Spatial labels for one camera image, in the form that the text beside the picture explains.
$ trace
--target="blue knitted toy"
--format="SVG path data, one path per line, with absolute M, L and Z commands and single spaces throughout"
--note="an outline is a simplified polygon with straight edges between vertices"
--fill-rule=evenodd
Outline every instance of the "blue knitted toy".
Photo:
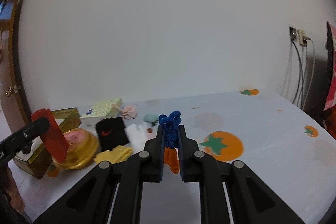
M 177 129 L 181 123 L 181 113 L 176 110 L 173 111 L 169 117 L 162 114 L 159 116 L 159 124 L 165 133 L 165 147 L 177 147 Z

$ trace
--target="wooden door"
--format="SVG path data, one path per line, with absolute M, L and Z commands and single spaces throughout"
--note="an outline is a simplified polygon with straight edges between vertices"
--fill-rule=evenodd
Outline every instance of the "wooden door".
M 18 0 L 7 0 L 0 13 L 0 102 L 12 133 L 29 123 L 20 98 L 22 83 L 16 81 L 13 61 L 17 6 Z

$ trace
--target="wall socket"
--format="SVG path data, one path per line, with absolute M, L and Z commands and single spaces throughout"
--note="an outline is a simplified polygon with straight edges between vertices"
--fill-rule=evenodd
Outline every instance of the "wall socket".
M 297 29 L 297 38 L 299 40 L 300 46 L 307 47 L 307 40 L 304 40 L 303 37 L 306 36 L 306 31 Z
M 306 31 L 289 26 L 289 35 L 291 41 L 299 42 L 300 46 L 307 47 L 307 41 L 303 39 L 306 36 Z

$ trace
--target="crocheted doll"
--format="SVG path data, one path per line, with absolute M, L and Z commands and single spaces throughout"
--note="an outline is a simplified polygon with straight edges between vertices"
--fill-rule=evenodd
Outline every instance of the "crocheted doll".
M 179 111 L 172 112 L 169 117 L 162 114 L 159 116 L 159 124 L 164 131 L 165 136 L 165 153 L 164 160 L 165 164 L 169 165 L 170 170 L 177 174 L 180 171 L 179 160 L 177 159 L 177 129 L 181 123 L 181 113 Z

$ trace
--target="yellow cloth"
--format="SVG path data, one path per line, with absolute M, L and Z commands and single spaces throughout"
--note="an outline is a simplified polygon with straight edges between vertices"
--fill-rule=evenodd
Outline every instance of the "yellow cloth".
M 107 160 L 112 164 L 116 164 L 117 162 L 127 160 L 132 153 L 133 149 L 131 147 L 118 145 L 112 151 L 106 150 L 97 154 L 94 158 L 94 161 L 96 162 L 96 164 L 98 164 L 104 160 Z

